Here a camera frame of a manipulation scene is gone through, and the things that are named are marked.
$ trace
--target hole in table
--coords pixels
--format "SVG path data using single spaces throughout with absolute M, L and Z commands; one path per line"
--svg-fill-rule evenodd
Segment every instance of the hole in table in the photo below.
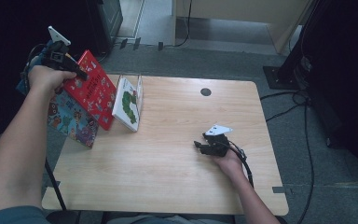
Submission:
M 211 95 L 211 93 L 212 93 L 211 90 L 209 90 L 208 88 L 204 88 L 201 90 L 201 94 L 203 96 L 209 96 L 209 95 Z

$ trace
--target power cord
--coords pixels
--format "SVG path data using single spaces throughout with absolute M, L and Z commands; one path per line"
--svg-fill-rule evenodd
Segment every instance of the power cord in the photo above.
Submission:
M 191 5 L 193 4 L 193 0 L 190 0 L 190 6 L 188 7 L 188 16 L 187 16 L 187 36 L 186 39 L 182 42 L 182 44 L 174 45 L 174 47 L 181 47 L 185 44 L 185 42 L 188 40 L 188 37 L 190 36 L 190 16 L 191 16 Z
M 315 183 L 315 173 L 314 173 L 314 169 L 313 169 L 313 159 L 312 159 L 312 155 L 310 154 L 310 140 L 309 140 L 309 135 L 308 135 L 308 116 L 307 116 L 307 110 L 308 110 L 308 106 L 310 105 L 310 98 L 308 96 L 305 96 L 303 94 L 301 94 L 302 92 L 304 92 L 304 90 L 300 90 L 300 91 L 294 91 L 294 92 L 290 92 L 290 91 L 285 91 L 285 92 L 278 92 L 278 93 L 274 93 L 271 95 L 266 95 L 260 98 L 260 100 L 263 99 L 267 99 L 269 97 L 274 97 L 274 96 L 279 96 L 279 95 L 285 95 L 285 94 L 293 94 L 292 95 L 292 100 L 295 103 L 294 106 L 292 106 L 291 108 L 289 108 L 288 110 L 276 114 L 274 116 L 272 116 L 270 119 L 266 119 L 266 121 L 269 121 L 271 119 L 275 119 L 281 115 L 284 115 L 286 113 L 288 113 L 289 111 L 293 110 L 294 108 L 298 107 L 298 106 L 304 106 L 304 129 L 305 129 L 305 138 L 306 138 L 306 142 L 307 142 L 307 151 L 308 151 L 308 155 L 309 155 L 309 160 L 310 160 L 310 193 L 308 195 L 307 198 L 307 202 L 306 205 L 304 207 L 304 211 L 301 214 L 300 219 L 298 220 L 298 224 L 302 223 L 302 221 L 304 220 L 305 215 L 308 212 L 308 209 L 310 207 L 310 200 L 312 197 L 312 193 L 313 193 L 313 185 Z M 298 102 L 296 100 L 296 96 L 301 96 L 303 97 L 304 101 L 303 102 Z
M 101 63 L 106 57 L 107 57 L 108 53 L 105 53 L 102 58 L 98 58 L 97 61 L 98 63 Z
M 29 69 L 30 69 L 30 66 L 31 66 L 31 61 L 32 59 L 39 55 L 41 53 L 41 50 L 40 51 L 36 51 L 37 49 L 40 49 L 41 47 L 45 48 L 46 45 L 45 44 L 38 44 L 36 46 L 34 46 L 30 53 L 28 54 L 28 58 L 27 58 L 27 63 L 25 64 L 25 67 L 24 69 L 22 70 L 22 72 L 20 73 L 20 76 L 21 76 L 21 79 L 24 83 L 24 93 L 25 94 L 28 94 L 29 90 L 30 90 L 30 83 L 29 83 L 29 79 L 28 79 L 28 72 L 29 72 Z

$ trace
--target cable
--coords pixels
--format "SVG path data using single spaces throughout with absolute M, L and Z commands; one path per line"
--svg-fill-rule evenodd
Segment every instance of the cable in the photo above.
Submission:
M 270 120 L 272 120 L 272 119 L 276 119 L 277 117 L 280 117 L 280 116 L 282 116 L 282 115 L 285 115 L 285 114 L 289 113 L 290 111 L 292 111 L 293 109 L 295 109 L 295 108 L 298 107 L 298 106 L 305 105 L 307 97 L 304 96 L 304 95 L 302 95 L 302 94 L 300 94 L 300 93 L 303 92 L 303 91 L 304 91 L 304 90 L 299 90 L 299 91 L 283 91 L 283 92 L 273 93 L 273 94 L 271 94 L 271 95 L 266 95 L 266 96 L 260 97 L 260 101 L 261 101 L 261 100 L 267 99 L 267 98 L 269 98 L 269 97 L 274 97 L 274 96 L 279 96 L 279 95 L 285 95 L 285 94 L 292 94 L 292 100 L 293 100 L 293 102 L 295 103 L 295 105 L 292 106 L 292 107 L 290 107 L 288 110 L 283 111 L 283 112 L 281 112 L 281 113 L 278 113 L 278 114 L 272 116 L 272 117 L 269 118 L 269 119 L 266 119 L 266 122 L 268 122 L 268 121 L 270 121 Z M 303 103 L 299 103 L 299 102 L 296 100 L 296 98 L 295 98 L 296 96 L 301 96 L 301 97 L 303 97 L 303 98 L 304 98 L 304 102 L 303 102 Z
M 182 42 L 182 44 L 179 45 L 173 45 L 174 47 L 181 47 L 185 44 L 185 42 L 188 40 L 188 37 L 190 36 L 190 16 L 191 16 L 191 5 L 193 4 L 193 0 L 190 0 L 190 6 L 188 8 L 188 16 L 187 16 L 187 36 L 185 41 Z
M 61 209 L 62 209 L 62 211 L 66 211 L 65 202 L 63 201 L 63 198 L 62 198 L 62 195 L 60 192 L 60 188 L 58 187 L 57 181 L 54 177 L 51 167 L 48 164 L 48 158 L 45 159 L 45 168 L 46 168 L 46 171 L 48 172 L 48 177 L 50 178 L 50 181 L 51 181 L 51 184 L 53 185 L 54 191 L 56 192 L 58 201 L 60 202 Z
M 186 10 L 186 8 L 185 8 L 185 1 L 182 1 L 182 8 L 183 8 L 183 11 Z M 187 25 L 186 18 L 183 18 L 183 23 L 185 24 L 185 27 L 186 27 L 186 30 L 187 30 L 188 39 L 191 39 L 191 37 L 190 37 L 190 28 L 188 27 L 189 25 Z
M 36 49 L 40 48 L 40 47 L 45 47 L 45 44 L 38 44 L 36 46 L 34 46 L 30 53 L 28 54 L 28 58 L 27 58 L 27 63 L 24 67 L 24 70 L 21 72 L 21 79 L 24 82 L 24 92 L 25 94 L 28 94 L 29 90 L 30 90 L 30 83 L 29 83 L 29 79 L 28 79 L 28 72 L 31 66 L 31 60 L 36 56 L 39 55 L 41 52 L 39 51 L 38 53 L 34 53 L 36 51 Z
M 254 185 L 254 181 L 253 181 L 253 175 L 252 175 L 252 171 L 248 165 L 248 162 L 246 161 L 246 155 L 243 151 L 243 149 L 237 147 L 237 145 L 235 145 L 233 142 L 231 141 L 228 141 L 230 144 L 234 145 L 235 148 L 233 148 L 232 146 L 228 146 L 224 143 L 221 143 L 221 142 L 215 142 L 217 144 L 220 144 L 224 147 L 227 147 L 228 149 L 230 149 L 231 151 L 233 151 L 237 157 L 240 159 L 240 161 L 242 162 L 243 166 L 245 167 L 245 170 L 246 170 L 246 174 L 248 175 L 248 180 L 249 180 L 249 183 L 251 184 L 252 188 L 255 188 L 255 185 Z
M 273 93 L 271 95 L 265 95 L 265 96 L 260 97 L 260 101 L 262 101 L 264 99 L 267 99 L 269 97 L 273 97 L 273 96 L 279 96 L 279 95 L 285 95 L 285 94 L 293 94 L 293 93 L 296 93 L 296 91 L 282 91 L 282 92 L 278 92 L 278 93 Z
M 291 111 L 292 109 L 298 107 L 298 106 L 301 106 L 303 105 L 304 106 L 304 129 L 305 129 L 305 138 L 306 138 L 306 143 L 307 143 L 307 151 L 308 151 L 308 156 L 309 156 L 309 159 L 310 159 L 310 193 L 308 195 L 308 198 L 307 198 L 307 202 L 306 202 L 306 205 L 304 207 L 304 211 L 303 213 L 301 214 L 301 217 L 300 219 L 298 220 L 298 224 L 302 223 L 302 221 L 304 220 L 304 217 L 305 215 L 307 214 L 308 212 L 308 209 L 310 207 L 310 200 L 312 198 L 312 193 L 313 193 L 313 185 L 315 183 L 315 172 L 314 172 L 314 168 L 313 168 L 313 159 L 312 159 L 312 155 L 310 154 L 310 140 L 309 140 L 309 137 L 308 137 L 308 116 L 307 116 L 307 110 L 308 110 L 308 105 L 310 104 L 310 99 L 301 94 L 302 92 L 304 92 L 304 90 L 300 90 L 300 91 L 296 91 L 296 92 L 293 92 L 293 95 L 292 95 L 292 100 L 293 102 L 295 103 L 294 106 L 292 106 L 291 108 L 289 108 L 288 110 L 286 110 L 285 112 L 282 112 L 280 114 L 277 114 L 277 115 L 274 115 L 271 119 L 274 119 L 274 118 L 277 118 L 283 114 L 286 114 L 288 113 L 289 111 Z M 272 96 L 278 96 L 278 95 L 283 95 L 283 94 L 288 94 L 289 92 L 278 92 L 278 93 L 274 93 L 274 94 L 271 94 L 271 95 L 267 95 L 267 96 L 264 96 L 264 97 L 261 97 L 260 100 L 263 100 L 263 99 L 266 99 L 266 98 L 269 98 L 269 97 L 272 97 Z M 304 99 L 304 102 L 299 102 L 296 100 L 296 96 L 301 96 L 303 99 Z
M 315 183 L 315 173 L 314 173 L 314 170 L 313 170 L 313 160 L 312 160 L 312 155 L 310 154 L 310 140 L 308 138 L 308 125 L 307 125 L 308 103 L 309 103 L 309 100 L 307 99 L 306 103 L 305 103 L 305 109 L 304 109 L 304 129 L 305 129 L 305 138 L 306 138 L 306 141 L 307 141 L 308 156 L 309 156 L 309 159 L 310 159 L 310 193 L 308 195 L 308 199 L 307 199 L 307 203 L 305 205 L 304 211 L 303 211 L 299 221 L 297 222 L 298 224 L 300 224 L 304 220 L 304 217 L 307 214 L 308 208 L 310 207 L 310 199 L 312 197 L 313 185 Z
M 98 60 L 98 63 L 101 63 L 106 57 L 107 57 L 107 53 L 105 53 L 104 56 Z

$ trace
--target hand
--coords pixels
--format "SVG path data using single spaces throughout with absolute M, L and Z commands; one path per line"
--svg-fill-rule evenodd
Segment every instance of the hand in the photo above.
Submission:
M 75 76 L 74 72 L 53 70 L 42 65 L 35 65 L 28 74 L 31 90 L 46 91 L 51 96 L 62 87 L 64 80 Z
M 242 162 L 232 150 L 229 149 L 225 157 L 213 156 L 212 159 L 231 180 L 244 176 Z

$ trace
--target black device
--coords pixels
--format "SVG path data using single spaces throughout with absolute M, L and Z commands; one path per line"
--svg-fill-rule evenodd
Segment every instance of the black device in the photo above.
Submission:
M 87 80 L 87 73 L 67 55 L 68 50 L 69 48 L 62 41 L 52 43 L 40 54 L 42 65 L 55 70 L 76 72 L 78 77 Z
M 203 145 L 200 142 L 194 141 L 194 145 L 196 148 L 200 150 L 200 152 L 204 155 L 210 156 L 218 156 L 218 157 L 225 157 L 228 150 L 232 150 L 241 160 L 243 165 L 245 166 L 246 173 L 248 175 L 249 183 L 254 186 L 253 176 L 251 169 L 249 168 L 248 163 L 246 162 L 246 155 L 243 149 L 239 148 L 234 143 L 228 141 L 227 137 L 221 133 L 218 135 L 207 135 L 205 133 L 202 134 L 205 138 L 208 145 Z

